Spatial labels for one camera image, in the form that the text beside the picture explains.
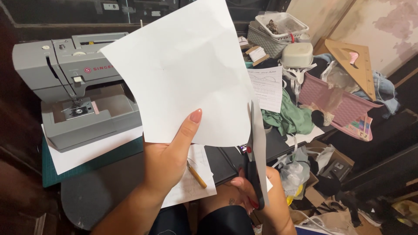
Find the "blue fabric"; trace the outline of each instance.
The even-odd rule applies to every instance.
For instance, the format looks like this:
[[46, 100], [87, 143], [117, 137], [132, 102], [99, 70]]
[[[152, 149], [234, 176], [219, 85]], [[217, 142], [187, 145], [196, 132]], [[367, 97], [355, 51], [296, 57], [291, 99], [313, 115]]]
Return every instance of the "blue fabric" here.
[[[314, 56], [314, 58], [319, 58], [327, 61], [330, 63], [335, 58], [329, 54], [320, 54], [317, 56]], [[383, 115], [384, 118], [389, 118], [390, 115], [394, 115], [396, 111], [399, 109], [400, 104], [398, 100], [395, 98], [396, 91], [395, 86], [393, 83], [386, 79], [386, 76], [379, 73], [376, 70], [372, 70], [373, 72], [373, 82], [375, 84], [375, 93], [376, 93], [376, 101], [383, 103], [387, 110], [389, 110], [388, 113], [385, 113]], [[362, 91], [353, 92], [353, 95], [356, 95], [360, 98], [363, 98], [365, 100], [370, 100], [370, 98]]]

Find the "singer sewing machine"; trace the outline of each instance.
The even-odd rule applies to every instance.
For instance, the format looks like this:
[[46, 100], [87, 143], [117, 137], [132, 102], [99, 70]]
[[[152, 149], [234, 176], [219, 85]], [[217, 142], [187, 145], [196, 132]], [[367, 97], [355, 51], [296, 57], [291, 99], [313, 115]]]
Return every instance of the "singer sewing machine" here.
[[17, 44], [13, 65], [42, 100], [46, 137], [60, 152], [142, 125], [138, 105], [100, 49], [128, 33]]

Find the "green cutting mat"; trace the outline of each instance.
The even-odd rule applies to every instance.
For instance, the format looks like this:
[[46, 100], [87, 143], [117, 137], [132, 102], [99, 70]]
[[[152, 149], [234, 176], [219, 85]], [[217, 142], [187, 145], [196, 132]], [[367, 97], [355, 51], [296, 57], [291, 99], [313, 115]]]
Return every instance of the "green cutting mat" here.
[[51, 153], [48, 149], [45, 137], [42, 140], [42, 185], [48, 187], [57, 184], [70, 177], [97, 170], [119, 160], [125, 159], [143, 151], [142, 136], [119, 146], [110, 152], [100, 155], [80, 166], [66, 171], [60, 175], [56, 174], [54, 163], [52, 162]]

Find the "red nail polish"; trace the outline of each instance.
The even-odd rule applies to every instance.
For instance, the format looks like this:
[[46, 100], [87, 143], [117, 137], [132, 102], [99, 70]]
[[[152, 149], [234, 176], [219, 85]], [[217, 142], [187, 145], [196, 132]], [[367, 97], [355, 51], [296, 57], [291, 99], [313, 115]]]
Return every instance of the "red nail polish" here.
[[250, 203], [252, 205], [252, 207], [258, 209], [258, 203], [256, 203], [255, 201], [251, 200], [251, 198], [248, 198], [250, 200]]

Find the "wall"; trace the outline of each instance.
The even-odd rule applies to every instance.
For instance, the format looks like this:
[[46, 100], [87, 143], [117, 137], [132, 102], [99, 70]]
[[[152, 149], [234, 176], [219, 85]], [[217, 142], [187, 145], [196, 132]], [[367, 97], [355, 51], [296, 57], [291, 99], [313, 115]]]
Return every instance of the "wall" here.
[[391, 75], [417, 54], [417, 27], [417, 0], [356, 0], [329, 37], [368, 46], [372, 68]]
[[309, 27], [313, 45], [328, 36], [353, 0], [292, 0], [287, 13]]

